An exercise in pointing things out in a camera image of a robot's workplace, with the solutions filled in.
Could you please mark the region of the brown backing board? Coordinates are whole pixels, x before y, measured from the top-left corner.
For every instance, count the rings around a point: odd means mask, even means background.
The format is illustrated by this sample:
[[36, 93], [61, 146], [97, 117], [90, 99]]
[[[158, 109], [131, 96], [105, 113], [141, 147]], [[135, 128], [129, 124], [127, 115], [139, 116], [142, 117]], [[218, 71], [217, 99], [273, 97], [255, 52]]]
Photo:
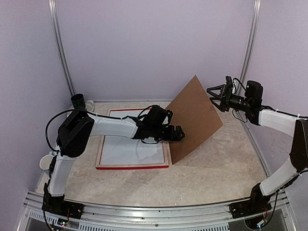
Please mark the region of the brown backing board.
[[173, 112], [172, 125], [180, 125], [185, 137], [169, 143], [171, 162], [189, 155], [209, 139], [223, 123], [197, 76], [166, 107]]

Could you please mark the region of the cat photo print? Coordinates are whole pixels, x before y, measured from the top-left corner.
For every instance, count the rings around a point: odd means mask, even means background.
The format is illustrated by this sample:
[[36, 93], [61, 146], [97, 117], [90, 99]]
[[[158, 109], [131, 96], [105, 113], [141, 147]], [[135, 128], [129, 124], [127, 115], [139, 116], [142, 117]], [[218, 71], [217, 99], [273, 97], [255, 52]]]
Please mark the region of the cat photo print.
[[106, 136], [101, 139], [96, 168], [114, 169], [153, 169], [168, 168], [168, 144], [149, 138], [146, 143], [119, 136]]

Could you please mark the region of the red wooden picture frame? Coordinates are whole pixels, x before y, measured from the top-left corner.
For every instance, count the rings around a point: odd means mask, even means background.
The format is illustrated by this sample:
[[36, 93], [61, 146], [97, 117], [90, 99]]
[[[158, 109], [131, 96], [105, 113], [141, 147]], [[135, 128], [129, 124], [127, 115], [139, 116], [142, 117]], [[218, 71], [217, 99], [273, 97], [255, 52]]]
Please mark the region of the red wooden picture frame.
[[102, 136], [96, 168], [102, 170], [168, 168], [169, 144], [156, 143], [153, 138], [134, 140], [137, 128], [131, 117], [150, 112], [145, 109], [111, 109], [107, 117], [92, 116], [95, 120], [91, 136]]

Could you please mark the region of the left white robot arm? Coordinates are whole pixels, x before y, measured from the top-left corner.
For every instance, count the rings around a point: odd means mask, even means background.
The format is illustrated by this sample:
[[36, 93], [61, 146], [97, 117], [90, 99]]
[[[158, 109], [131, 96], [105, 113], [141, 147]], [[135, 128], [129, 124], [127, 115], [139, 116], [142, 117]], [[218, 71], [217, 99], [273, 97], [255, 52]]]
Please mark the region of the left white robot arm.
[[49, 179], [44, 184], [42, 211], [67, 219], [80, 219], [84, 205], [64, 199], [68, 175], [76, 159], [81, 156], [91, 136], [116, 136], [144, 141], [181, 141], [185, 133], [181, 126], [171, 125], [173, 112], [159, 105], [151, 105], [146, 114], [112, 117], [95, 114], [85, 109], [70, 109], [69, 116], [59, 126], [55, 156], [48, 167]]

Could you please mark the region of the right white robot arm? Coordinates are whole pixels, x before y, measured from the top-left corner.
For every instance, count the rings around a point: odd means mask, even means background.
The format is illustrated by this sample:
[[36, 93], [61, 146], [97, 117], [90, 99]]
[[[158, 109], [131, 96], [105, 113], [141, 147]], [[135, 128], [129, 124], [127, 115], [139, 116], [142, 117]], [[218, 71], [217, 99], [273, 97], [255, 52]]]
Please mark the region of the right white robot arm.
[[234, 79], [227, 76], [225, 84], [207, 88], [206, 92], [212, 104], [221, 112], [230, 109], [243, 112], [250, 124], [283, 135], [291, 147], [286, 161], [254, 186], [247, 200], [230, 204], [233, 218], [270, 211], [271, 197], [278, 196], [279, 191], [287, 188], [308, 170], [308, 118], [263, 105], [263, 86], [256, 81], [247, 81], [243, 89], [244, 95], [238, 95]]

